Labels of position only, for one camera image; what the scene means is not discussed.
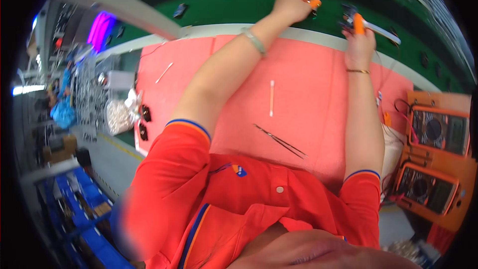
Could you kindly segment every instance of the metal rod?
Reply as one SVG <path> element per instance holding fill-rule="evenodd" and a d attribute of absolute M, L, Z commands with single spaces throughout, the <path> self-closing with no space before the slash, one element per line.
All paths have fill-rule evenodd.
<path fill-rule="evenodd" d="M 382 36 L 386 37 L 387 39 L 390 39 L 391 41 L 397 43 L 397 45 L 400 45 L 402 43 L 402 41 L 396 35 L 386 31 L 385 29 L 383 29 L 381 27 L 378 27 L 377 25 L 374 25 L 370 22 L 367 22 L 367 21 L 363 20 L 363 26 L 365 28 L 373 30 L 374 32 L 378 33 L 379 35 L 382 35 Z"/>

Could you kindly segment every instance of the person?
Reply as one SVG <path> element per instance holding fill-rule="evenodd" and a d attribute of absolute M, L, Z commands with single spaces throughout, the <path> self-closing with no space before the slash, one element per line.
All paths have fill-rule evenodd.
<path fill-rule="evenodd" d="M 249 33 L 200 67 L 113 207 L 113 238 L 124 255 L 150 269 L 417 268 L 379 250 L 384 140 L 368 74 L 372 31 L 343 32 L 349 106 L 338 196 L 306 171 L 209 153 L 222 107 L 261 51 L 310 12 L 304 0 L 275 0 Z"/>
<path fill-rule="evenodd" d="M 48 106 L 51 108 L 50 117 L 62 129 L 68 129 L 76 125 L 76 112 L 71 106 L 71 70 L 73 61 L 69 60 L 63 71 L 60 89 L 57 93 L 48 90 Z"/>

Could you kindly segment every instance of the orange multimeter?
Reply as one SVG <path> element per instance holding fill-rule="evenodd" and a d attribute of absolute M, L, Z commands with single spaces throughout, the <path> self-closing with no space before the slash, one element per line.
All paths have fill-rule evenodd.
<path fill-rule="evenodd" d="M 470 146 L 469 114 L 454 110 L 414 105 L 410 133 L 411 146 L 465 157 Z"/>
<path fill-rule="evenodd" d="M 458 189 L 457 178 L 406 162 L 399 172 L 395 192 L 402 200 L 445 215 Z"/>

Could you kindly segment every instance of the wrist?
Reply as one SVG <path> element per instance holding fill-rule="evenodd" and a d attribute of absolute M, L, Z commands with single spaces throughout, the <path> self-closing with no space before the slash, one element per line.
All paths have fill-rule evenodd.
<path fill-rule="evenodd" d="M 290 27 L 295 21 L 291 20 L 288 13 L 282 11 L 274 11 L 267 15 L 266 17 L 270 17 L 270 19 L 276 23 L 279 27 L 286 29 Z"/>

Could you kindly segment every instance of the red jacket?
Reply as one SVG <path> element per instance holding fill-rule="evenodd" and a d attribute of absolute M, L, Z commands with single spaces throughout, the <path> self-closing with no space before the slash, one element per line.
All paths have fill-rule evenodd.
<path fill-rule="evenodd" d="M 336 196 L 306 171 L 209 145 L 199 125 L 171 121 L 136 171 L 121 225 L 148 268 L 225 268 L 277 221 L 379 248 L 377 173 L 352 174 Z"/>

